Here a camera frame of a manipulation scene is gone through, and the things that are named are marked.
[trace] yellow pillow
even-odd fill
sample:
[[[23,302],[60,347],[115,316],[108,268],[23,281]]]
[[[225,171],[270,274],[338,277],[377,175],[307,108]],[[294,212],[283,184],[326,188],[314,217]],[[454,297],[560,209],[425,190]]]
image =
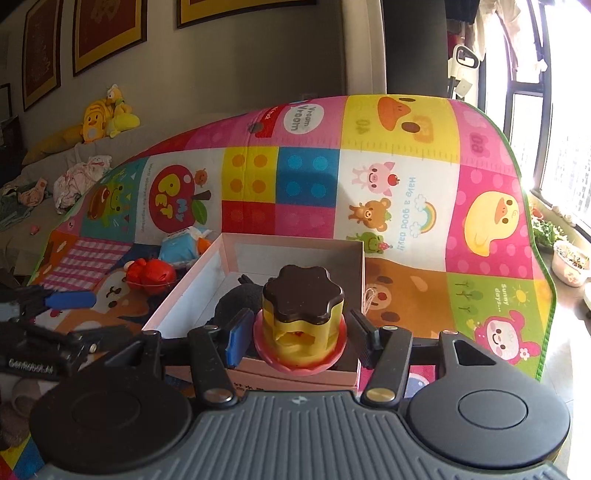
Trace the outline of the yellow pillow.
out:
[[[44,159],[48,155],[69,150],[77,143],[82,142],[83,138],[80,134],[81,128],[82,126],[79,124],[73,125],[72,127],[68,127],[65,130],[44,138],[27,152],[27,155],[22,161],[22,165],[29,165]]]

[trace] open box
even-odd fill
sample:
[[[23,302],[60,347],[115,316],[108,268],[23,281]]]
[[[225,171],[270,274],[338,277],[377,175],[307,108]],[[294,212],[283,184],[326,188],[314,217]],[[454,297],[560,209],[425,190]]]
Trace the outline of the open box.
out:
[[[275,235],[222,233],[175,286],[144,330],[159,330],[164,338],[187,335],[214,314],[219,299],[238,286],[238,277],[264,285],[284,265],[322,266],[343,288],[344,309],[361,309],[364,290],[363,243]],[[167,373],[191,381],[188,367],[167,367]],[[347,346],[329,370],[308,377],[280,373],[260,359],[244,357],[228,370],[238,393],[243,390],[357,390],[359,361]]]

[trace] sun illustration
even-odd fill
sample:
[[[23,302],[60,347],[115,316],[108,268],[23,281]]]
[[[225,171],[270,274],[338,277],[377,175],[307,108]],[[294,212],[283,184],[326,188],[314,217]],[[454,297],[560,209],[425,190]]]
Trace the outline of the sun illustration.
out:
[[[514,288],[513,291],[515,292],[513,299],[516,300],[519,305],[529,302],[527,293],[521,289],[521,285],[517,285],[517,288]]]

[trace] play mat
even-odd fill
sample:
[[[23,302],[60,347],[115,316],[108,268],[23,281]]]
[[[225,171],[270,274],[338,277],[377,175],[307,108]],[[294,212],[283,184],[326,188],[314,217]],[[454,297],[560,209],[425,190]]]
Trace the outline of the play mat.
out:
[[[95,307],[37,322],[62,332],[128,322],[139,331],[157,304],[129,289],[123,265],[157,256],[167,233],[194,224],[362,241],[375,325],[423,337],[458,330],[541,375],[554,286],[506,139],[466,103],[324,98],[150,148],[72,208],[34,275],[48,288],[94,289]]]

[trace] tile floor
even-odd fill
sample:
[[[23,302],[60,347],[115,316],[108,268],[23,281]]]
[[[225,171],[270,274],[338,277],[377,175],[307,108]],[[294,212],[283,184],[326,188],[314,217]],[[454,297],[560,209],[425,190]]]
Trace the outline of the tile floor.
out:
[[[586,407],[591,401],[591,321],[585,318],[582,288],[568,287],[553,278],[558,305],[541,382],[564,400],[571,416],[571,429],[555,465],[570,480],[588,480],[586,445],[591,443],[591,410]]]

